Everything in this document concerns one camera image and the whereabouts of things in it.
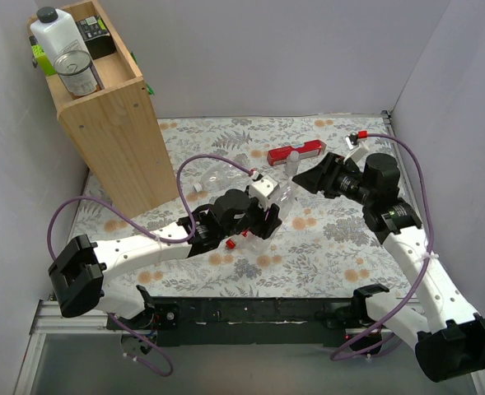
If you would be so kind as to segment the clear bottle with red cap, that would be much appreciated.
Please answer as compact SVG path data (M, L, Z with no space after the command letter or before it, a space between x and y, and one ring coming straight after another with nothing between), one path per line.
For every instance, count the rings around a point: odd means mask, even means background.
M271 238L261 239L249 230L245 230L238 235L233 235L228 238L225 246L229 250L239 249L243 252L260 255L269 247L271 241Z

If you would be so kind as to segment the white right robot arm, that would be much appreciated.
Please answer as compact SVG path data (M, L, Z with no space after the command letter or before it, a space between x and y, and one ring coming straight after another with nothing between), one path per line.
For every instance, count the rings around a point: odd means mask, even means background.
M357 288L352 320L375 322L413 348L433 382L485 369L485 318L461 295L439 258L428 251L430 237L413 208L399 196L400 171L393 156L375 153L359 169L351 159L328 154L316 167L293 177L309 193L346 197L361 204L364 221L397 262L423 309L418 313L386 286Z

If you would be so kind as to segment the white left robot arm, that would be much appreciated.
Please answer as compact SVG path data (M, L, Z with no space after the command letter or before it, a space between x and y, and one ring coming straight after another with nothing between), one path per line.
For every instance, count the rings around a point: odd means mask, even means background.
M154 310L144 290L128 290L115 283L122 275L155 262L182 260L217 249L224 239L249 231L269 239L282 224L275 203L230 189L212 204L197 207L191 228L188 217L156 230L149 236L92 241L87 235L71 239L48 273L61 315L75 318L93 309L126 318L134 328L147 328Z

